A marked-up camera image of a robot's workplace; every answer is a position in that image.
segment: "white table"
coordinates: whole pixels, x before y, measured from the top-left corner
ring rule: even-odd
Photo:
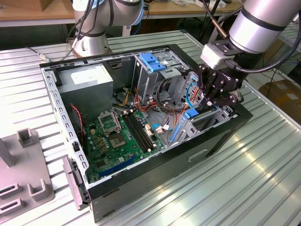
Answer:
[[[202,46],[180,31],[109,39],[114,52],[171,43],[200,63]],[[58,60],[69,48],[35,49]],[[66,150],[39,70],[42,61],[27,49],[1,51],[0,59],[0,137],[35,128],[55,191],[53,201],[3,225],[94,225],[88,208],[76,210],[63,172]],[[301,128],[252,87],[245,84],[241,92],[253,118],[218,153],[98,225],[215,225],[223,219],[223,225],[298,225]]]

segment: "gray holder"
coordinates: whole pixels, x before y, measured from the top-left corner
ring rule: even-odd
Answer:
[[[0,224],[54,199],[35,130],[0,139]]]

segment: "motherboard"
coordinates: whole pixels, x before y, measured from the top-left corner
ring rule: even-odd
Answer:
[[[84,126],[89,183],[121,170],[164,149],[140,111],[126,115],[104,113]]]

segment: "green circuit board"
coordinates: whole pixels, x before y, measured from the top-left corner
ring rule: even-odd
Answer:
[[[143,123],[143,125],[147,124],[141,112],[134,112],[133,115],[139,123]],[[133,164],[164,149],[163,143],[155,134],[155,140],[153,141],[150,139],[150,141],[152,141],[156,147],[150,152],[143,151],[127,124],[124,122],[123,117],[117,115],[117,119],[121,131],[120,133],[115,133],[113,135],[110,134],[109,137],[105,136],[98,120],[84,127],[87,137],[87,151],[85,153],[89,162],[89,168],[86,171],[86,175],[89,183],[96,182],[102,177],[100,175],[101,173],[108,172],[110,169],[112,169],[113,173],[114,167],[124,168],[129,165],[129,162],[130,164]],[[108,127],[114,126],[111,117],[105,117],[101,120],[102,123]]]

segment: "pci slot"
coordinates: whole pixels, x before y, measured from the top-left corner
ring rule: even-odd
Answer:
[[[154,146],[148,136],[145,134],[144,130],[140,127],[140,124],[133,115],[123,116],[123,120],[143,152],[149,152],[151,149],[154,149]]]
[[[137,156],[133,156],[129,160],[127,160],[127,161],[125,161],[125,162],[123,162],[123,163],[121,163],[121,164],[119,164],[117,166],[114,166],[114,167],[112,167],[110,169],[107,169],[104,172],[98,173],[98,176],[101,178],[101,177],[107,176],[107,175],[109,175],[111,173],[114,173],[114,172],[116,172],[116,171],[118,171],[118,170],[120,170],[122,168],[125,168],[126,166],[131,165],[134,162],[134,160],[135,160],[136,157]]]

